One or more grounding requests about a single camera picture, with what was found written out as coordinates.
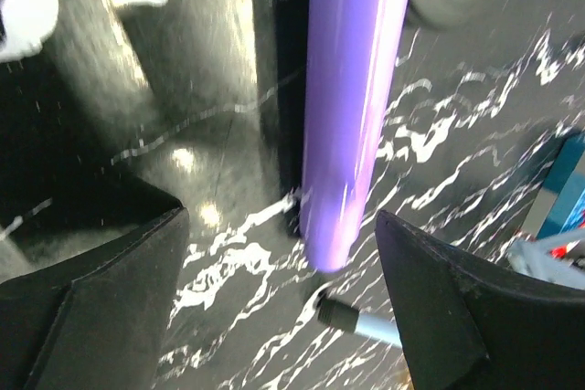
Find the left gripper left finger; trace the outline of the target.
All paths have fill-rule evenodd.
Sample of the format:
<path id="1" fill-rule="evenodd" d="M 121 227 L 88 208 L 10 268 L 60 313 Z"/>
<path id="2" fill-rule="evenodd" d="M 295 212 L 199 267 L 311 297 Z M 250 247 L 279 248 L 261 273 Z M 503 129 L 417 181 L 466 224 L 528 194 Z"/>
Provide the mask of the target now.
<path id="1" fill-rule="evenodd" d="M 120 237 L 1 286 L 4 389 L 147 389 L 186 252 L 181 201 L 131 176 L 75 180 L 46 230 L 130 223 Z"/>

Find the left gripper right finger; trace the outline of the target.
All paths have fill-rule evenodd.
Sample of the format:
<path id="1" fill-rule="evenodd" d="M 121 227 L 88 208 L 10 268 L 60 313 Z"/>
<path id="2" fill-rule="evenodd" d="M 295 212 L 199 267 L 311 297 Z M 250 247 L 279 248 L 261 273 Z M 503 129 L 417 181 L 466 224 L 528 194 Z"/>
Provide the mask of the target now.
<path id="1" fill-rule="evenodd" d="M 499 267 L 386 211 L 375 236 L 415 388 L 583 388 L 583 291 Z"/>

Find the purple toy microphone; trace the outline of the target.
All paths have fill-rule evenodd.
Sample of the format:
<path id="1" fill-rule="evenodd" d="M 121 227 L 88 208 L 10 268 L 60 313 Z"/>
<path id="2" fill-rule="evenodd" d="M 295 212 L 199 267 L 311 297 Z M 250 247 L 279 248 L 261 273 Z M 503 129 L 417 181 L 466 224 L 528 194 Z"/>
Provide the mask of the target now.
<path id="1" fill-rule="evenodd" d="M 300 231 L 346 265 L 367 203 L 408 0 L 309 0 Z"/>

